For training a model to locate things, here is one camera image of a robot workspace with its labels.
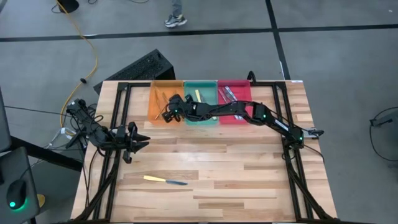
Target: teal bin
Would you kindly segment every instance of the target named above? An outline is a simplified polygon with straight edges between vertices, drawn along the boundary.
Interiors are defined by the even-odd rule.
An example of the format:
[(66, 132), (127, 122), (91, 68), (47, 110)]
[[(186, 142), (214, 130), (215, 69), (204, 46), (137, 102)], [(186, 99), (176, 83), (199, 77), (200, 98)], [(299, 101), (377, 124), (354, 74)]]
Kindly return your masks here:
[[(185, 81), (184, 92), (185, 95), (191, 95), (193, 100), (198, 102), (197, 94), (195, 90), (198, 90), (202, 103), (208, 103), (210, 105), (218, 104), (217, 94), (217, 81)], [(185, 119), (187, 125), (212, 125), (218, 124), (218, 118), (210, 118), (207, 121), (192, 122)]]

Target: yellow cable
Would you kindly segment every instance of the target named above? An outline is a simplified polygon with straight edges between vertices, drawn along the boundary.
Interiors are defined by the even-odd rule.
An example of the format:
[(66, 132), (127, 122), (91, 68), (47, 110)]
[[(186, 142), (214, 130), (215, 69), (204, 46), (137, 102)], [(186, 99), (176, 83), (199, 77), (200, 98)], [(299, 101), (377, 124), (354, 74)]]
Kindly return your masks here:
[[(67, 15), (68, 19), (70, 20), (70, 22), (72, 22), (72, 24), (75, 26), (75, 29), (77, 30), (77, 32), (79, 33), (79, 36), (85, 40), (91, 47), (91, 49), (93, 50), (94, 56), (95, 56), (95, 66), (92, 69), (92, 71), (85, 77), (85, 79), (91, 77), (92, 75), (94, 75), (95, 71), (97, 70), (97, 66), (98, 66), (98, 56), (97, 56), (97, 52), (93, 46), (93, 44), (86, 39), (86, 37), (80, 32), (79, 27), (77, 26), (76, 22), (72, 19), (72, 17), (69, 15), (69, 13), (65, 10), (65, 8), (60, 4), (60, 2), (58, 0), (55, 0), (58, 4), (58, 6), (64, 11), (64, 13)], [(69, 97), (67, 98), (67, 100), (65, 101), (65, 103), (62, 106), (62, 110), (61, 110), (61, 114), (63, 114), (63, 111), (65, 110), (65, 107), (67, 106), (68, 102), (70, 101), (70, 98), (73, 96), (73, 94), (76, 92), (76, 90), (80, 87), (81, 82), (75, 87), (75, 89), (70, 93)], [(60, 125), (61, 128), (63, 127), (63, 120), (62, 120), (62, 115), (60, 115)]]

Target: knife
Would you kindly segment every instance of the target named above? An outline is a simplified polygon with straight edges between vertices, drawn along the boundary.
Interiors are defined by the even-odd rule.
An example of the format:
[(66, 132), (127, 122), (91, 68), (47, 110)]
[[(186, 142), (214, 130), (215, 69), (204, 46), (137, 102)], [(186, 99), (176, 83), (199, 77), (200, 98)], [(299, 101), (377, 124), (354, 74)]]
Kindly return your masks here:
[(158, 178), (158, 177), (153, 177), (153, 176), (148, 176), (148, 175), (145, 175), (144, 179), (151, 180), (151, 181), (158, 181), (158, 182), (166, 182), (167, 184), (175, 184), (175, 185), (181, 185), (181, 186), (187, 185), (187, 183), (184, 183), (184, 182), (179, 182), (176, 180), (166, 180), (163, 178)]

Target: person's foot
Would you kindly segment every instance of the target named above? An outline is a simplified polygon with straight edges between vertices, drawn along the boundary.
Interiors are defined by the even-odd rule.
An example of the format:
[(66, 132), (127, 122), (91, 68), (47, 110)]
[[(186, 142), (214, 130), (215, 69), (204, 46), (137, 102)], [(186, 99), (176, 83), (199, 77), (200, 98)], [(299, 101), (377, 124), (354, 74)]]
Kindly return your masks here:
[(169, 15), (169, 19), (167, 19), (166, 21), (164, 21), (164, 25), (167, 28), (173, 28), (176, 26), (182, 26), (184, 24), (186, 24), (188, 21), (186, 18), (184, 18), (184, 16), (181, 14), (178, 17), (174, 17), (173, 15)]

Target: orange bin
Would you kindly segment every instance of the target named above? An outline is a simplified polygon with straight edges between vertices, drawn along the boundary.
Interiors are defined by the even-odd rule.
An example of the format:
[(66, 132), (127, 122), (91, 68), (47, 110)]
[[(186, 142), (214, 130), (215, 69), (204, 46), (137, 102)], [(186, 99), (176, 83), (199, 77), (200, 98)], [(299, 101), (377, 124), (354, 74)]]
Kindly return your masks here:
[(150, 84), (148, 120), (152, 124), (180, 124), (176, 120), (166, 123), (161, 113), (164, 113), (165, 106), (169, 103), (170, 97), (179, 94), (184, 99), (184, 81), (182, 80), (154, 80)]

